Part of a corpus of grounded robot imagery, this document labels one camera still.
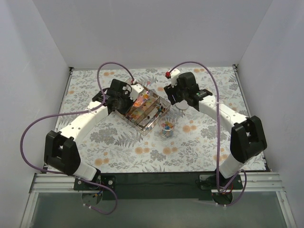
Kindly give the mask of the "clear compartment candy box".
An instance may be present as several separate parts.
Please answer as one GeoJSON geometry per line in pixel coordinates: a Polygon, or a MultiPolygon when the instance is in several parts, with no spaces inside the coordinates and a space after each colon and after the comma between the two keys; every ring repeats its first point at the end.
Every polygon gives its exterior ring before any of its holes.
{"type": "Polygon", "coordinates": [[[133,82],[132,79],[128,79],[126,83],[132,88],[131,92],[138,87],[142,88],[143,91],[139,93],[137,100],[126,114],[121,114],[118,111],[116,114],[139,133],[147,135],[168,113],[171,104],[147,87],[133,82]]]}

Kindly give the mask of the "clear glass jar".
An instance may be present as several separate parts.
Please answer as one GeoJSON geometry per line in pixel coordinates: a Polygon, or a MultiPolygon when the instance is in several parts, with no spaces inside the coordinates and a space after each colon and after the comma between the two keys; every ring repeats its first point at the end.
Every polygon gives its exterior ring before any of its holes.
{"type": "Polygon", "coordinates": [[[159,121],[159,136],[172,138],[175,129],[175,120],[171,117],[163,117],[159,121]]]}

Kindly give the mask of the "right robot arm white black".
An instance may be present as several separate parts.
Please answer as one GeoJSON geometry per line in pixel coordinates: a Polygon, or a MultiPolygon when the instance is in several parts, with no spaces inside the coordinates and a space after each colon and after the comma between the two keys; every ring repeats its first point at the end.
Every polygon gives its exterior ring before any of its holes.
{"type": "Polygon", "coordinates": [[[172,105],[186,101],[197,111],[217,121],[218,129],[230,133],[230,155],[217,162],[215,184],[223,191],[231,185],[240,169],[267,148],[262,122],[257,116],[239,114],[224,104],[207,89],[200,89],[191,72],[165,74],[171,80],[164,91],[172,105]]]}

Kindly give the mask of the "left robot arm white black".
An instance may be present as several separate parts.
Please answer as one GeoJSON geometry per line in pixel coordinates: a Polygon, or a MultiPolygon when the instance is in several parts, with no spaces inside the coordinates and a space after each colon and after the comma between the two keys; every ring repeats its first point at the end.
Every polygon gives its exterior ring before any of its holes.
{"type": "Polygon", "coordinates": [[[98,189],[101,178],[96,174],[99,170],[82,161],[77,146],[111,112],[126,114],[143,91],[139,84],[112,80],[110,87],[100,90],[69,125],[46,135],[44,162],[68,176],[85,179],[89,189],[98,189]]]}

